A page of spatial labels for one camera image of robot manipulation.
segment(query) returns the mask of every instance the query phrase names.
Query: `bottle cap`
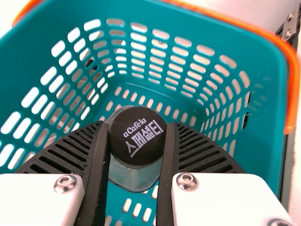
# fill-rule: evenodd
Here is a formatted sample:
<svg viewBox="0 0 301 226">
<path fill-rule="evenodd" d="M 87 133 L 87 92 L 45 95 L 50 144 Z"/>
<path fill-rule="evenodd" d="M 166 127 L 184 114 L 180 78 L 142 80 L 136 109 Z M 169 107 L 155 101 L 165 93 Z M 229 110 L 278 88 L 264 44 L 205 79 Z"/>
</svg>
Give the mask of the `bottle cap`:
<svg viewBox="0 0 301 226">
<path fill-rule="evenodd" d="M 126 106 L 108 118 L 111 154 L 124 166 L 140 168 L 163 155 L 166 123 L 154 110 Z"/>
</svg>

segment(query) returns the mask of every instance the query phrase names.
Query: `black grated vent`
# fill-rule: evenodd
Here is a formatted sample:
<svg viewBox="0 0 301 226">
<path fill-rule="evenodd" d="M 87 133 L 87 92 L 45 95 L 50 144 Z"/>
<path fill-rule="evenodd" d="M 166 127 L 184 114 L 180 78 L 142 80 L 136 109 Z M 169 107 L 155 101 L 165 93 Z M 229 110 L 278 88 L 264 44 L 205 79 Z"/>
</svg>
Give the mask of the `black grated vent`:
<svg viewBox="0 0 301 226">
<path fill-rule="evenodd" d="M 191 127 L 177 123 L 174 136 L 174 174 L 244 173 L 220 146 Z"/>
<path fill-rule="evenodd" d="M 103 122 L 82 127 L 44 148 L 16 173 L 77 174 L 87 185 L 98 132 Z"/>
</svg>

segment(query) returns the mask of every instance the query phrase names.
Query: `teal plastic basket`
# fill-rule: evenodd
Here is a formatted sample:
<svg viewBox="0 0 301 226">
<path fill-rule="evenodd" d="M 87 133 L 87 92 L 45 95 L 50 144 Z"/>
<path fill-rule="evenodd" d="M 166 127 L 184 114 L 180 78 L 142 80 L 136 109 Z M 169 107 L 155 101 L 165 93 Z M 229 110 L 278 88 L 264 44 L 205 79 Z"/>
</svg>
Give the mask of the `teal plastic basket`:
<svg viewBox="0 0 301 226">
<path fill-rule="evenodd" d="M 154 0 L 47 0 L 0 53 L 0 173 L 120 106 L 143 105 L 206 134 L 279 195 L 287 67 L 263 37 Z M 109 183 L 107 223 L 152 225 L 157 189 Z"/>
</svg>

